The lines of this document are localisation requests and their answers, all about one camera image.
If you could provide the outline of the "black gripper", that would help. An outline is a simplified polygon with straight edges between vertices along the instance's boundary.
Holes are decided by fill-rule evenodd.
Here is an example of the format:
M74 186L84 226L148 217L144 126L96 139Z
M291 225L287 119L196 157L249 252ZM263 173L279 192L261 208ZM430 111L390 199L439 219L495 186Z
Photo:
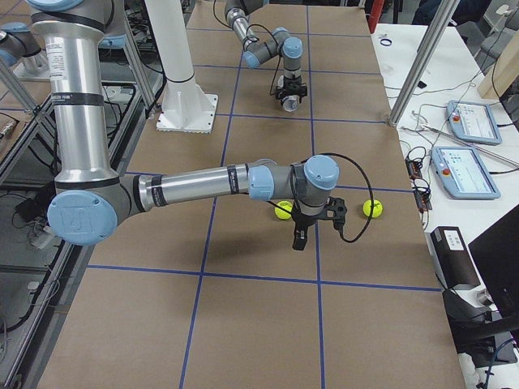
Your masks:
M302 84L300 77L293 79L280 77L280 87L276 86L274 96L276 100L283 102L285 94L297 94L298 100L301 101L307 96L307 85Z
M317 219L315 216L303 214L301 208L296 204L293 205L291 217L294 221L292 249L304 250L307 244L307 230L316 223Z

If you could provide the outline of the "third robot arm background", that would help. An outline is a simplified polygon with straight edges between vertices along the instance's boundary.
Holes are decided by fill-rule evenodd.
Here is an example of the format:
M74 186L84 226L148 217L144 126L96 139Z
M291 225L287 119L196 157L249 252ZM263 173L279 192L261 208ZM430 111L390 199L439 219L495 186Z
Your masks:
M24 23L10 22L1 26L1 61L9 67L21 62L23 75L49 79L46 51Z

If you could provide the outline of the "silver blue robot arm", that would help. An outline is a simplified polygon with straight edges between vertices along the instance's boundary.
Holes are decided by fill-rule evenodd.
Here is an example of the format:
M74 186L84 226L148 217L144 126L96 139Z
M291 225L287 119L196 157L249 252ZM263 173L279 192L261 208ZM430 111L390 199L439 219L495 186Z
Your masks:
M346 206L333 198L340 169L330 156L312 156L290 166L270 160L227 165L173 176L127 174L109 162L98 49L103 43L124 46L124 1L26 1L32 26L45 39L51 101L58 132L61 170L47 219L54 233L78 246L91 246L112 235L129 217L198 199L248 194L270 202L293 199L294 250L304 250L307 230L317 220L331 220L344 239ZM208 133L217 95L195 81L180 1L145 1L165 73L159 130ZM251 30L252 12L268 1L225 1L224 18L242 44L251 68L274 57L284 70L274 96L283 110L295 111L307 95L301 80L302 42L285 28L261 41Z
M250 68L257 68L275 57L283 61L283 75L272 83L270 93L283 110L294 112L307 96L307 85L301 75L303 43L283 27L269 32L266 41L257 37L249 15L267 4L267 1L227 1L225 20L242 43L242 58Z

